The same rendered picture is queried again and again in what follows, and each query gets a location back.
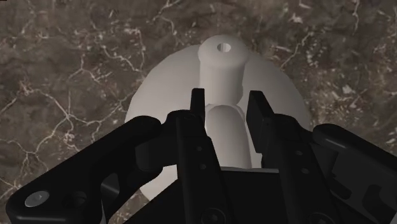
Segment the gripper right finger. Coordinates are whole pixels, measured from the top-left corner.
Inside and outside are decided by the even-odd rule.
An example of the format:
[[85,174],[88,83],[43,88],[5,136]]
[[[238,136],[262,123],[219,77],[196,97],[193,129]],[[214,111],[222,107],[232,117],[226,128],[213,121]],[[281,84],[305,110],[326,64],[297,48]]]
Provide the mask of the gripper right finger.
[[246,121],[261,165],[277,169],[288,224],[397,224],[397,157],[331,123],[309,131],[249,94]]

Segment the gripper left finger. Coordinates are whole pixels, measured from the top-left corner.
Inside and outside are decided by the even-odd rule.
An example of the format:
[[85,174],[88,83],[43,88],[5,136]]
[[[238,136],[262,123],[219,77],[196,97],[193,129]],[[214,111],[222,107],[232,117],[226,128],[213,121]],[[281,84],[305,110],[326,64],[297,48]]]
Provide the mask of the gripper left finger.
[[233,211],[210,137],[204,90],[166,121],[137,116],[17,190],[11,224],[108,224],[143,185],[175,165],[184,224],[233,224]]

